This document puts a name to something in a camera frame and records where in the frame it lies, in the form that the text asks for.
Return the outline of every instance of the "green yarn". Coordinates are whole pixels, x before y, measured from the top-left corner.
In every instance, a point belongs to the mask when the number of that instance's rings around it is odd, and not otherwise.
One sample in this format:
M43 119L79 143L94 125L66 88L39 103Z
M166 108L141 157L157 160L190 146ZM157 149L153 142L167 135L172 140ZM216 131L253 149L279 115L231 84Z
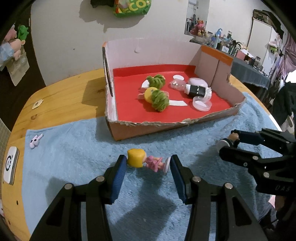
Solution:
M149 87L161 89L165 85L165 78L161 74L154 77L148 76L146 79L149 81Z
M157 111L164 111L169 106L168 96L161 90L154 90L151 95L152 107Z

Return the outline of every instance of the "blue towel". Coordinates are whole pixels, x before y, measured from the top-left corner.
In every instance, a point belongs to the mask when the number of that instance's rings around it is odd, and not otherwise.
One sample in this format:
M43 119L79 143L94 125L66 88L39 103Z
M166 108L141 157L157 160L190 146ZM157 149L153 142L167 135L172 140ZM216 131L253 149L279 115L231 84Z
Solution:
M119 142L112 139L104 117L28 130L22 200L30 233L64 184L88 183L131 148L142 148L147 155L163 158L177 154L184 166L208 183L231 182L258 218L270 195L256 192L256 183L247 169L222 161L215 149L215 143L233 129L276 129L263 108L249 94L244 95L247 102L236 116ZM44 137L39 146L30 149L30 140L41 133ZM240 147L265 158L280 156L263 146ZM184 240L191 206L183 205L178 198L171 172L163 176L162 172L146 168L128 168L118 199L106 210L114 241ZM87 240L84 215L82 237ZM214 240L215 222L211 222L210 232L210 240Z

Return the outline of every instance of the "green plastic bag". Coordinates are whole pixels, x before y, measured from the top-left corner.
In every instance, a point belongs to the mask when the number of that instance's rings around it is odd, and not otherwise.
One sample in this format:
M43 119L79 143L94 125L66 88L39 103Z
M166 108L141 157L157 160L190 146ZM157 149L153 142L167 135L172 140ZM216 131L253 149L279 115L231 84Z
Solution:
M151 0L115 0L114 14L116 17L145 15L151 6Z

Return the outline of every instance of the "blue gripper pad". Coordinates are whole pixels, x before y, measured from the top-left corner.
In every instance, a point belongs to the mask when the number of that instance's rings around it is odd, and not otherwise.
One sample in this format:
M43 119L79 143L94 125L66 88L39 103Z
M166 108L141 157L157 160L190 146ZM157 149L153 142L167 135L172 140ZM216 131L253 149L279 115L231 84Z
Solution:
M179 198L184 204L191 204L191 178L193 177L191 170L182 166L177 155L172 155L170 158L170 170Z
M115 163L115 166L110 168L111 171L107 177L107 188L109 191L108 204L113 204L115 200L118 198L121 185L126 173L126 168L127 168L126 161L127 161L126 156L120 155L117 159L117 162Z

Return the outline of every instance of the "doll's yellow hair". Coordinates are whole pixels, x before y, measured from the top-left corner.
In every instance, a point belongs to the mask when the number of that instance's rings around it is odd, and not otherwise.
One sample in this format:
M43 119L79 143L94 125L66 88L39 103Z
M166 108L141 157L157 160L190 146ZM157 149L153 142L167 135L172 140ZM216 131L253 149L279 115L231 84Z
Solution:
M130 149L128 150L128 165L135 167L135 168L140 168L143 167L143 159L146 155L146 152L142 149Z

